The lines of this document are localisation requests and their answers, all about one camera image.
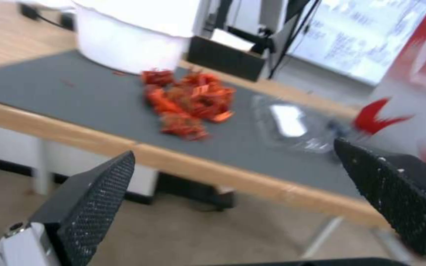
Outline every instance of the whiteboard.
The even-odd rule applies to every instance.
[[[322,0],[287,53],[377,85],[425,15],[418,0]]]

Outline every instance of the clear plastic bag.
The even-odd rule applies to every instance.
[[[252,108],[264,141],[281,150],[329,153],[335,138],[356,133],[349,123],[272,96],[254,96]]]

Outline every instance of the gray table mat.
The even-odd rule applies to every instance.
[[[179,68],[177,78],[186,73]],[[361,198],[341,165],[325,155],[274,150],[254,122],[251,98],[237,89],[235,115],[205,123],[211,138],[185,141],[159,133],[159,119],[145,104],[138,76],[117,76],[77,51],[0,68],[0,103],[225,165]]]

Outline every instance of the table leg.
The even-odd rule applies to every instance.
[[[306,259],[313,256],[318,249],[321,247],[323,242],[330,236],[330,234],[335,230],[338,225],[340,225],[343,217],[333,216],[328,218],[315,232],[315,235],[310,239],[309,244],[303,250],[301,255],[302,258]]]
[[[381,229],[371,229],[372,234],[374,234],[380,243],[385,247],[389,255],[401,262],[409,262],[414,260],[414,256],[409,252],[409,250],[402,244],[397,238],[396,235],[389,231],[383,231]]]
[[[52,185],[52,174],[47,168],[47,141],[36,139],[35,167],[32,169],[34,192],[47,195]]]

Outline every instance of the black box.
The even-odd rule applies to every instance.
[[[265,60],[200,36],[192,38],[188,62],[215,69],[239,78],[257,81]]]

